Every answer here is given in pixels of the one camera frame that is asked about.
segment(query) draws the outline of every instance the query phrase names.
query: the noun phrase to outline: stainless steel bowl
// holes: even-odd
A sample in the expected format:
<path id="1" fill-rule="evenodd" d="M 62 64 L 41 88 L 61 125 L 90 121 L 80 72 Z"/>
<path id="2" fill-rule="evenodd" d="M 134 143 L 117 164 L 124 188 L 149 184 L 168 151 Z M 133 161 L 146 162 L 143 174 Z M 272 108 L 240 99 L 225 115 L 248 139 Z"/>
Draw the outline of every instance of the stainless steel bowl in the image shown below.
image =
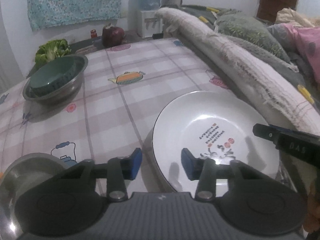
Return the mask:
<path id="1" fill-rule="evenodd" d="M 15 240 L 23 233 L 14 205 L 23 193 L 68 168 L 46 153 L 31 153 L 14 161 L 0 179 L 0 239 Z"/>
<path id="2" fill-rule="evenodd" d="M 22 95 L 24 99 L 28 101 L 35 101 L 42 105 L 55 105 L 77 94 L 84 80 L 84 70 L 88 65 L 88 59 L 86 56 L 76 56 L 82 57 L 84 62 L 76 61 L 77 75 L 71 81 L 45 96 L 38 97 L 31 90 L 29 79 L 23 88 Z"/>

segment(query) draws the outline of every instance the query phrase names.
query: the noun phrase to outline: tablecloth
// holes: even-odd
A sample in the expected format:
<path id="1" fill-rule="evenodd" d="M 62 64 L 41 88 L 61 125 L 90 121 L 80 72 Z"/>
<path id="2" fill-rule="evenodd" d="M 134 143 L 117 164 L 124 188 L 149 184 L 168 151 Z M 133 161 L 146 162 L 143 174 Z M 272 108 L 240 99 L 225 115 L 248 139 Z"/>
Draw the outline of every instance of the tablecloth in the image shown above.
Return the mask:
<path id="1" fill-rule="evenodd" d="M 84 82 L 68 104 L 44 107 L 25 101 L 26 81 L 0 97 L 1 171 L 33 152 L 106 163 L 140 147 L 143 161 L 137 178 L 126 182 L 128 195 L 166 190 L 152 154 L 152 130 L 161 110 L 196 90 L 234 94 L 177 39 L 126 44 L 86 56 Z M 55 148 L 64 142 L 70 144 Z M 99 180 L 96 190 L 105 194 L 106 181 Z"/>

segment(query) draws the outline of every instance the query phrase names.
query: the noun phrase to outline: green bowl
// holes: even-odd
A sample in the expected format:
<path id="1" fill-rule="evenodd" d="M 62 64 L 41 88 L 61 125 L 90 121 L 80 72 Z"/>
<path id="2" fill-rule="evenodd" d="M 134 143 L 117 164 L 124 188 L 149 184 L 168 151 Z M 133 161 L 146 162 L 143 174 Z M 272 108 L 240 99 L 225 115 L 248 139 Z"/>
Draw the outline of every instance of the green bowl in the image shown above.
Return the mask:
<path id="1" fill-rule="evenodd" d="M 30 77 L 30 89 L 39 97 L 61 88 L 77 74 L 76 61 L 79 56 L 59 57 L 41 67 Z"/>

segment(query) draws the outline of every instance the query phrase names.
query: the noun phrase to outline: yellow stripe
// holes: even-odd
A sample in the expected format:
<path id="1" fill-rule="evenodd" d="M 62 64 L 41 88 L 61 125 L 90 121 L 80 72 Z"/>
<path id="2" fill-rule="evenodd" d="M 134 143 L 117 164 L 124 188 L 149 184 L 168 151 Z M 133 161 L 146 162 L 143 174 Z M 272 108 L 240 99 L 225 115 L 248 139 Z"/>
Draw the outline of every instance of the yellow stripe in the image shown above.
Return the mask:
<path id="1" fill-rule="evenodd" d="M 311 94 L 309 93 L 309 91 L 302 85 L 298 85 L 298 91 L 304 96 L 304 98 L 306 100 L 308 100 L 311 104 L 314 104 L 315 101 L 314 99 L 311 97 Z"/>
<path id="2" fill-rule="evenodd" d="M 212 11 L 212 12 L 215 12 L 215 13 L 218 13 L 218 12 L 219 12 L 218 9 L 215 9 L 215 8 L 213 8 L 213 7 L 207 7 L 207 10 Z"/>
<path id="3" fill-rule="evenodd" d="M 200 16 L 200 17 L 199 17 L 199 20 L 203 21 L 204 23 L 208 23 L 208 22 L 209 22 L 209 21 L 208 21 L 206 18 L 204 18 L 203 16 Z"/>

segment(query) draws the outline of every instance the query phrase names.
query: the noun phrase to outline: green leafy vegetable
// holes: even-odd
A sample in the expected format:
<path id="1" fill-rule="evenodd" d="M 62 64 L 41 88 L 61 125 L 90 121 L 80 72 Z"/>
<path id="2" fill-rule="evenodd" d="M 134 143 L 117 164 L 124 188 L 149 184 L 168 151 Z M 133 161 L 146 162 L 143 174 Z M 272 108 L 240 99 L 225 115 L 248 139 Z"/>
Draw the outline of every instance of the green leafy vegetable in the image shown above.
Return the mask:
<path id="1" fill-rule="evenodd" d="M 65 39 L 48 41 L 39 47 L 36 53 L 35 63 L 38 68 L 40 68 L 57 57 L 68 55 L 70 52 L 68 42 Z"/>

